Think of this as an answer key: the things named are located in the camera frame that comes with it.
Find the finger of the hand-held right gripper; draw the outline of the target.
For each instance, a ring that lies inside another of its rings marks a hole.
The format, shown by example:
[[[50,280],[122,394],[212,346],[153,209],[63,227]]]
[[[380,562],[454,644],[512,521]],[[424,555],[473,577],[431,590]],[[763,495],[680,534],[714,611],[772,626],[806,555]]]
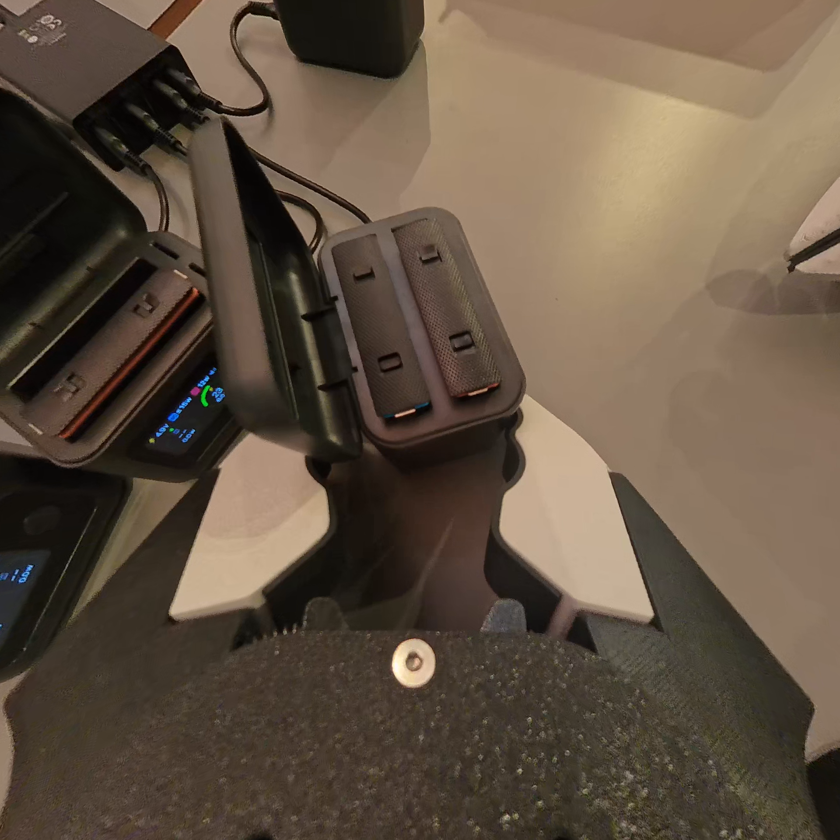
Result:
[[[805,234],[800,231],[791,241],[787,272],[838,277],[839,232],[831,231],[817,237]]]
[[[839,194],[825,193],[797,230],[788,248],[788,263],[805,263],[838,245]]]

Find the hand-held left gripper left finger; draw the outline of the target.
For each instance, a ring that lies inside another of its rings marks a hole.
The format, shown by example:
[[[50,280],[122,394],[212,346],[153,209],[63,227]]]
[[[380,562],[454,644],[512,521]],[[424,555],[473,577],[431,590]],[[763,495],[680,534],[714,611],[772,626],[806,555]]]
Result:
[[[245,436],[219,468],[170,605],[191,621],[258,611],[331,531],[329,465]]]

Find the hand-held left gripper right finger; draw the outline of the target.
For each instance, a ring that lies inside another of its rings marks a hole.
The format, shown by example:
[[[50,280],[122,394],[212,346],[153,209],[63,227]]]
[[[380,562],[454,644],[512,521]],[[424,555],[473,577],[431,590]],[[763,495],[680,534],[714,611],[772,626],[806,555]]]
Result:
[[[606,462],[530,396],[506,433],[486,579],[527,628],[569,634],[580,616],[651,624],[655,610]]]

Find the black battery charger case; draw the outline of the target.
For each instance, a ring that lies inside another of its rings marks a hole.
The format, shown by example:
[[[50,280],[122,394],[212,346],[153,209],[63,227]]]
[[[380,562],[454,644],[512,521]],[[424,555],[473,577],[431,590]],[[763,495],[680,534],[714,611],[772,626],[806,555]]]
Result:
[[[229,405],[249,433],[312,460],[356,460],[369,444],[399,466],[491,446],[526,394],[526,377],[457,216],[426,206],[348,228],[315,257],[235,126],[198,129],[189,154],[214,340]],[[493,392],[452,398],[406,278],[392,230],[431,217],[458,266],[501,374]],[[430,395],[397,421],[378,416],[331,250],[375,235]]]
[[[318,67],[399,77],[425,24],[423,1],[275,1],[292,54]]]
[[[2,420],[65,468],[183,482],[240,434],[225,403],[201,251],[144,217],[26,100],[2,91]],[[203,295],[73,440],[37,434],[25,404],[157,270]]]
[[[1,457],[1,680],[26,671],[68,624],[130,482]]]

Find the orange trimmed black battery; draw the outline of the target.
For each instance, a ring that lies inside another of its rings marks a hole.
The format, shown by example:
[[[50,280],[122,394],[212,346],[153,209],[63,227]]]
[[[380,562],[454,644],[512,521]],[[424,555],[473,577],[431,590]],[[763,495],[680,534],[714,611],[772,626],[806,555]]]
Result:
[[[392,234],[449,395],[469,400],[495,391],[501,373],[441,224],[421,218]]]
[[[203,298],[185,274],[155,271],[64,359],[22,410],[37,434],[73,440]]]

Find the black usb charging hub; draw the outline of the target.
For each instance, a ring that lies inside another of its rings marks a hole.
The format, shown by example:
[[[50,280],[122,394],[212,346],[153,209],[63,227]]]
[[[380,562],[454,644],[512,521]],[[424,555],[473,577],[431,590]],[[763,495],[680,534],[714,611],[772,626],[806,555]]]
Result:
[[[170,70],[191,75],[178,48],[94,1],[2,2],[2,86],[84,133],[132,101],[172,126],[154,87]]]

